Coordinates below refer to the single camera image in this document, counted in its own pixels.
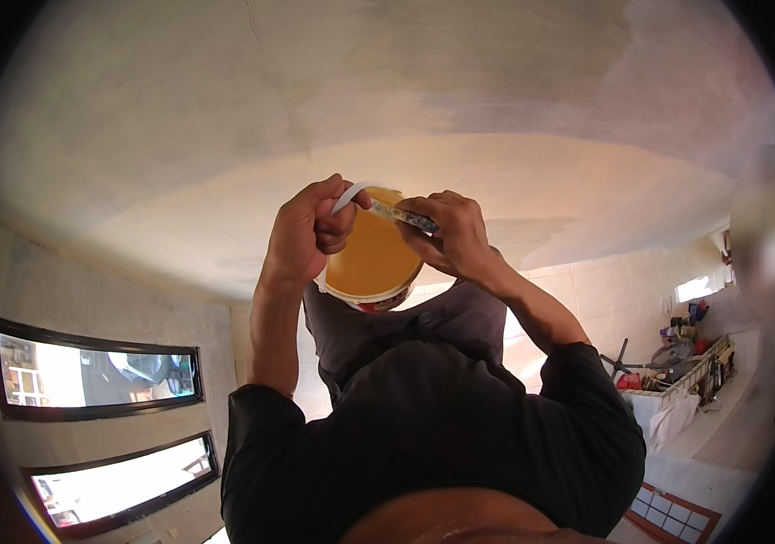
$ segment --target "yellow paint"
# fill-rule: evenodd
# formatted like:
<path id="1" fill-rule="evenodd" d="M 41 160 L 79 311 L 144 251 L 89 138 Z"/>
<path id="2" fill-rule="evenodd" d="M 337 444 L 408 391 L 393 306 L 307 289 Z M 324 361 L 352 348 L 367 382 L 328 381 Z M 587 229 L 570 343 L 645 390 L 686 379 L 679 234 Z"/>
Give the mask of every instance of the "yellow paint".
<path id="1" fill-rule="evenodd" d="M 372 187 L 366 191 L 385 204 L 402 200 L 395 190 Z M 402 241 L 392 220 L 358 208 L 345 249 L 327 265 L 327 284 L 349 295 L 370 297 L 404 283 L 418 264 L 420 258 Z"/>

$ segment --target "red plastic bag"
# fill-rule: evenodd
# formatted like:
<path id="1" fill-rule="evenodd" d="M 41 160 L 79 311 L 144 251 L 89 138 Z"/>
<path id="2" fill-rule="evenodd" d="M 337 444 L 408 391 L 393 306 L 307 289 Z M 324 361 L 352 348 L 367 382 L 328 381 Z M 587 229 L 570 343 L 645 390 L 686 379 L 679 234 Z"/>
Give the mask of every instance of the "red plastic bag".
<path id="1" fill-rule="evenodd" d="M 617 389 L 641 389 L 642 376 L 638 373 L 623 374 L 617 379 Z"/>

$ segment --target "white ceiling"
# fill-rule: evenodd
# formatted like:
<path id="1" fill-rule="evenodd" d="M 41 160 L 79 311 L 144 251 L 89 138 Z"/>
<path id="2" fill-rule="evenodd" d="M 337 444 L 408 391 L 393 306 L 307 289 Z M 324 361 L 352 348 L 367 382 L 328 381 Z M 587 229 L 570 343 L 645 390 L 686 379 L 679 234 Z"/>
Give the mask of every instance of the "white ceiling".
<path id="1" fill-rule="evenodd" d="M 64 2 L 1 79 L 0 222 L 232 301 L 334 171 L 476 198 L 531 268 L 717 228 L 764 143 L 774 87 L 710 0 Z"/>

